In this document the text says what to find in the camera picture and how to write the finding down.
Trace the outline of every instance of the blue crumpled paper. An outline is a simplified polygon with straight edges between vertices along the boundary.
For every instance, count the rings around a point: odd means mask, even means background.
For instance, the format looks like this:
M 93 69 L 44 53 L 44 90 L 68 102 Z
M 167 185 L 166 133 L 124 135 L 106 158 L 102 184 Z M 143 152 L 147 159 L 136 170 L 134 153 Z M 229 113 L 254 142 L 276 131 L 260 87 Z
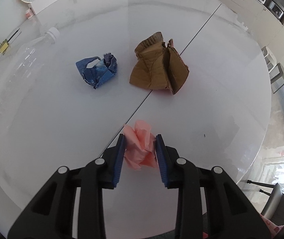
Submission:
M 107 53 L 103 57 L 102 60 L 99 57 L 85 58 L 75 63 L 85 82 L 92 85 L 94 89 L 109 81 L 115 76 L 118 69 L 114 55 Z M 96 59 L 99 59 L 100 62 L 92 68 L 86 68 L 89 63 Z

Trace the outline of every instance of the black chair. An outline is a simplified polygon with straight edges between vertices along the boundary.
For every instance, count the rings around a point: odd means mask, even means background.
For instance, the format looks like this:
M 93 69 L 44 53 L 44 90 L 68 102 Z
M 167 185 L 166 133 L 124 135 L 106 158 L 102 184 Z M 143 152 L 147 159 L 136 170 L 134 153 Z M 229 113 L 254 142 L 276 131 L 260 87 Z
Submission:
M 260 183 L 260 182 L 253 182 L 248 180 L 247 183 L 256 184 L 263 187 L 273 188 L 272 193 L 268 193 L 263 190 L 259 190 L 269 196 L 266 205 L 261 212 L 261 214 L 272 221 L 277 226 L 284 225 L 284 194 L 282 192 L 282 188 L 279 183 L 274 184 L 267 184 L 267 183 Z

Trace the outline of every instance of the floor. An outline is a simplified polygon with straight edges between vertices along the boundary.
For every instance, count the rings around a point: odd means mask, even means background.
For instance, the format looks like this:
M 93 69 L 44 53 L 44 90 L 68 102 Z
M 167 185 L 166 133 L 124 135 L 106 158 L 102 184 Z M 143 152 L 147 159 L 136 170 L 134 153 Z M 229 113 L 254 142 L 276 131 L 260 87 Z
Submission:
M 252 202 L 258 212 L 261 212 L 268 200 L 266 194 L 259 190 L 271 192 L 272 189 L 247 184 L 247 180 L 262 183 L 279 183 L 284 193 L 284 90 L 272 94 L 270 122 L 259 153 L 250 169 L 244 175 L 238 186 Z

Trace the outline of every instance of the pink object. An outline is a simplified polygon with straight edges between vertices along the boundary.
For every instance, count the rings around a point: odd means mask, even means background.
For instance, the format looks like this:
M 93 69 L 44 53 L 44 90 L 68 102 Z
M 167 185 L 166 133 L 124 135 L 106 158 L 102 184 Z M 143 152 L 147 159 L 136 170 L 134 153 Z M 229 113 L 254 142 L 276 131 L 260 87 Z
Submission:
M 28 10 L 26 10 L 25 16 L 26 16 L 28 19 L 30 19 L 33 15 L 34 15 L 34 13 L 33 13 L 33 11 L 32 11 L 31 8 L 28 9 Z
M 271 232 L 272 238 L 274 238 L 275 235 L 277 235 L 279 233 L 279 231 L 281 231 L 283 229 L 284 225 L 283 226 L 277 226 L 272 221 L 265 218 L 264 216 L 262 216 L 262 215 L 260 215 L 260 216 L 261 216 L 262 220 L 265 222 L 265 224 L 267 225 L 269 231 Z
M 124 125 L 123 133 L 127 143 L 124 158 L 128 166 L 135 170 L 140 170 L 141 165 L 157 168 L 151 126 L 144 120 L 137 120 L 134 129 Z

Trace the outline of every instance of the metal screw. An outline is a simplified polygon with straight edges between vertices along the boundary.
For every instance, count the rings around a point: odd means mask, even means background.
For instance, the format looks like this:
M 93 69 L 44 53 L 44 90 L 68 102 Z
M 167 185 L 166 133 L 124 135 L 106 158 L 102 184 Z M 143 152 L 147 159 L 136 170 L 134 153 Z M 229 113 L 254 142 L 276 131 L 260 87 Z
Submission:
M 60 174 L 66 173 L 66 172 L 67 172 L 67 167 L 61 166 L 61 167 L 58 169 L 58 172 L 59 172 Z
M 178 164 L 186 164 L 186 160 L 185 160 L 184 158 L 178 158 L 178 159 L 176 160 L 176 162 L 177 162 Z
M 104 164 L 105 163 L 105 160 L 103 158 L 98 158 L 95 160 L 95 164 L 97 165 L 101 165 L 101 164 Z
M 219 166 L 215 166 L 213 170 L 217 174 L 221 174 L 223 172 L 223 169 Z

